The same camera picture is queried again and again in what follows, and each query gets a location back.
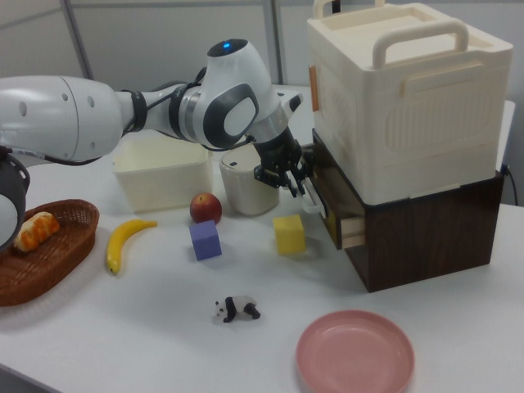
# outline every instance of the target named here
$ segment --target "pink plate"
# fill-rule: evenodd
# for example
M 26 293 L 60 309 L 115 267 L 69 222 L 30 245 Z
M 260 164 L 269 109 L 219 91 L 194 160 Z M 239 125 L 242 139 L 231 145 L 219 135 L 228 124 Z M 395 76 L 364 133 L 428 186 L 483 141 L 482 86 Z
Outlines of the pink plate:
M 389 319 L 347 310 L 324 315 L 305 329 L 296 362 L 318 393 L 400 393 L 413 375 L 415 354 Z

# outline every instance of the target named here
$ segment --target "white canister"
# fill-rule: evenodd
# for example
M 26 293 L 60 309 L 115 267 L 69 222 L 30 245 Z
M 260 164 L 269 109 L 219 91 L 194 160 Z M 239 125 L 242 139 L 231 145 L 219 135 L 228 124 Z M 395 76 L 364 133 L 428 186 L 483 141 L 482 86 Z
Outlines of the white canister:
M 255 179 L 260 158 L 253 145 L 231 150 L 220 161 L 220 172 L 228 201 L 243 215 L 260 215 L 278 204 L 279 189 Z

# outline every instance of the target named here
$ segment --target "dark wooden box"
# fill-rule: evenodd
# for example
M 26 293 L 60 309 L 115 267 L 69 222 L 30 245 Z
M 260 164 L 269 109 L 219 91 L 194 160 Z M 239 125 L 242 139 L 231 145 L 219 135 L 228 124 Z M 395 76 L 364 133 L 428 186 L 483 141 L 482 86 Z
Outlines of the dark wooden box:
M 415 199 L 366 205 L 314 131 L 313 183 L 324 219 L 368 291 L 490 263 L 504 177 Z

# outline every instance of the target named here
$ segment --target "yellow cube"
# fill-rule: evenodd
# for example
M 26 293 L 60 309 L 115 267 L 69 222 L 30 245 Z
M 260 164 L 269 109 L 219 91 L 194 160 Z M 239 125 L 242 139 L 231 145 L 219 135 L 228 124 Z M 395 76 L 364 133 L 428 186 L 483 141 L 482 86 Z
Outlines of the yellow cube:
M 304 227 L 299 215 L 273 219 L 278 254 L 295 254 L 305 251 Z

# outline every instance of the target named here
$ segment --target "yellow banana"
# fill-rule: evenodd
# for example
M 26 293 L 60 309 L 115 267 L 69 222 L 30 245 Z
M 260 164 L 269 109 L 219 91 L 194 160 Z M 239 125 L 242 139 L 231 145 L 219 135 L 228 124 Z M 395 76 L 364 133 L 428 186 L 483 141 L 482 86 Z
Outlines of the yellow banana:
M 156 226 L 156 221 L 146 221 L 144 219 L 131 219 L 122 223 L 113 231 L 109 237 L 106 251 L 106 265 L 113 273 L 117 274 L 122 265 L 122 247 L 126 240 L 128 240 L 136 232 L 140 232 L 145 228 Z

